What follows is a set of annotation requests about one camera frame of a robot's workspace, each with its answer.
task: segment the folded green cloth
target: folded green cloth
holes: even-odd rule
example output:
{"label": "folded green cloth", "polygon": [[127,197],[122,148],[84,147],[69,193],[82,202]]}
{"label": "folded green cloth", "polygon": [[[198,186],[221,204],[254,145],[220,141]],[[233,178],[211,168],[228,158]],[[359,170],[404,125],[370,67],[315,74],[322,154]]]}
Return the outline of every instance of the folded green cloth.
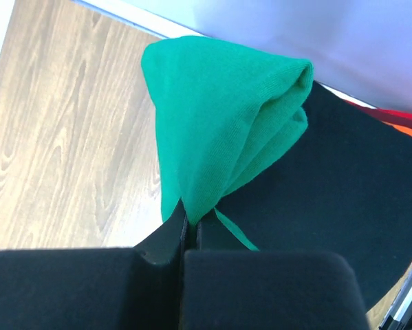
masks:
{"label": "folded green cloth", "polygon": [[307,128],[301,105],[312,86],[308,60],[185,36],[149,45],[142,70],[157,111],[163,221],[181,199],[195,226],[222,197],[277,161]]}

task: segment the white wall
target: white wall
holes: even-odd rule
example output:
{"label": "white wall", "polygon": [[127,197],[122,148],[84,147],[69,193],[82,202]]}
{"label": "white wall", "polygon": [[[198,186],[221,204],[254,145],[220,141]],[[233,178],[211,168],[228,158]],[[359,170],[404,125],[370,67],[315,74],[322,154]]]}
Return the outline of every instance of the white wall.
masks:
{"label": "white wall", "polygon": [[202,34],[305,57],[316,79],[412,112],[412,0],[123,0]]}

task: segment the green fabric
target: green fabric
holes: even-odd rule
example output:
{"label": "green fabric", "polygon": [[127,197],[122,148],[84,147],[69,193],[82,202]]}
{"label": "green fabric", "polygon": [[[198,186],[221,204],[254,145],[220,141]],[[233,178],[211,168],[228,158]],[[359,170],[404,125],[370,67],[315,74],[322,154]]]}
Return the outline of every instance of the green fabric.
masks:
{"label": "green fabric", "polygon": [[[142,70],[156,108],[163,221],[181,198],[195,226],[307,128],[301,105],[312,86],[308,60],[185,36],[149,45]],[[256,250],[230,219],[217,216]]]}

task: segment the wooden floor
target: wooden floor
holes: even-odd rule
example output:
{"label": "wooden floor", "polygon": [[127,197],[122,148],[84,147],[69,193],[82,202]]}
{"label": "wooden floor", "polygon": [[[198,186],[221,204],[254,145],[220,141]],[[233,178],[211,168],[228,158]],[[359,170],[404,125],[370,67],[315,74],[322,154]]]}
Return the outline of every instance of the wooden floor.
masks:
{"label": "wooden floor", "polygon": [[[156,38],[71,1],[16,0],[0,58],[0,249],[135,245],[161,222]],[[369,312],[373,329],[398,288]]]}

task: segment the black fabric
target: black fabric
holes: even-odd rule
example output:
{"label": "black fabric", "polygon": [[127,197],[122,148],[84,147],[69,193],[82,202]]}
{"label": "black fabric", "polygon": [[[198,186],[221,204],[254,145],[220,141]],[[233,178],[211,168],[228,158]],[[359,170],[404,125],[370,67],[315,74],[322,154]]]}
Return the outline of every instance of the black fabric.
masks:
{"label": "black fabric", "polygon": [[[261,250],[344,256],[370,308],[412,260],[412,137],[317,83],[303,108],[301,139],[217,208]],[[202,221],[202,248],[225,248],[223,230]]]}
{"label": "black fabric", "polygon": [[185,330],[369,330],[354,272],[335,254],[189,251]]}
{"label": "black fabric", "polygon": [[0,330],[177,329],[182,205],[135,248],[0,252]]}

